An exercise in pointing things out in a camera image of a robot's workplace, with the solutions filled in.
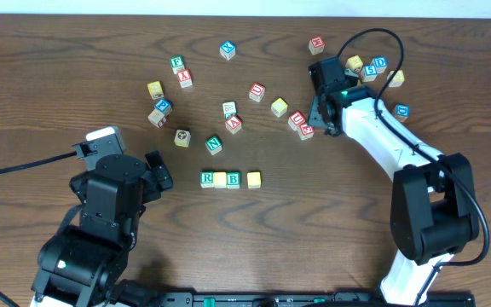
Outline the yellow O block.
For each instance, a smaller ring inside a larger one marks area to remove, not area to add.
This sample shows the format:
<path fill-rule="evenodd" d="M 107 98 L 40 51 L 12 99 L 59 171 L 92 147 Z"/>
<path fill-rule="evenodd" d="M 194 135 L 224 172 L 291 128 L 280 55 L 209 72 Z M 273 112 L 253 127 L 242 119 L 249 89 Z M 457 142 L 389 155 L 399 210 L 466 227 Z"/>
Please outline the yellow O block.
<path fill-rule="evenodd" d="M 213 185 L 214 185 L 214 188 L 226 188 L 227 187 L 227 173 L 226 172 L 214 172 L 213 173 Z"/>

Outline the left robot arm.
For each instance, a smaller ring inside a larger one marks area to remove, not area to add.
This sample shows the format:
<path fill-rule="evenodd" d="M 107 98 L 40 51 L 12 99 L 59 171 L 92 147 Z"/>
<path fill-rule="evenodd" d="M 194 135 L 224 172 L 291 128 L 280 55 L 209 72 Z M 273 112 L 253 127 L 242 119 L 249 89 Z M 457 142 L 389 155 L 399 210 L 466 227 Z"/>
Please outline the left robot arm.
<path fill-rule="evenodd" d="M 34 306 L 94 306 L 109 301 L 138 241 L 148 202 L 172 188 L 159 151 L 124 154 L 115 135 L 74 145 L 87 170 L 69 187 L 80 203 L 38 254 Z"/>

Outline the green B block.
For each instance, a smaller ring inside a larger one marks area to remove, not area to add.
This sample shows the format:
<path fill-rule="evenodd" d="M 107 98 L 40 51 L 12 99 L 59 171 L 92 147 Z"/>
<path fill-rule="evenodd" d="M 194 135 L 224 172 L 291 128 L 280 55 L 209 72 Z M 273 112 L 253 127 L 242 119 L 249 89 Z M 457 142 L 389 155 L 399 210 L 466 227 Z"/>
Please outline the green B block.
<path fill-rule="evenodd" d="M 240 173 L 237 171 L 226 173 L 226 187 L 227 188 L 240 188 Z"/>

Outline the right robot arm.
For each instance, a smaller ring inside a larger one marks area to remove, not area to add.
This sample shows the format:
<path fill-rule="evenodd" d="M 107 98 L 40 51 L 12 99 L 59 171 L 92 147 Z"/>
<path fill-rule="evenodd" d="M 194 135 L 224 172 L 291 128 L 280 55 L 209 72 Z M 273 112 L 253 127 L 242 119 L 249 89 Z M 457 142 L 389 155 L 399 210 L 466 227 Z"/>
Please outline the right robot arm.
<path fill-rule="evenodd" d="M 378 286 L 381 299 L 405 306 L 426 302 L 442 264 L 480 232 L 470 162 L 419 140 L 337 57 L 310 65 L 309 76 L 315 89 L 309 125 L 355 140 L 392 181 L 390 229 L 397 253 Z"/>

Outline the green R block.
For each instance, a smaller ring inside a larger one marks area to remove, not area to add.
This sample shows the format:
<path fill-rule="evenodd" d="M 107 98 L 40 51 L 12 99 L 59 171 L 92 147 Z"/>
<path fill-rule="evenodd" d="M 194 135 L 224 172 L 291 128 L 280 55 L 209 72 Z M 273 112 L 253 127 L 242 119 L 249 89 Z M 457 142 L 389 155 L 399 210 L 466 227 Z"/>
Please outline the green R block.
<path fill-rule="evenodd" d="M 213 171 L 202 171 L 199 176 L 200 186 L 202 188 L 213 188 L 214 187 L 214 172 Z"/>

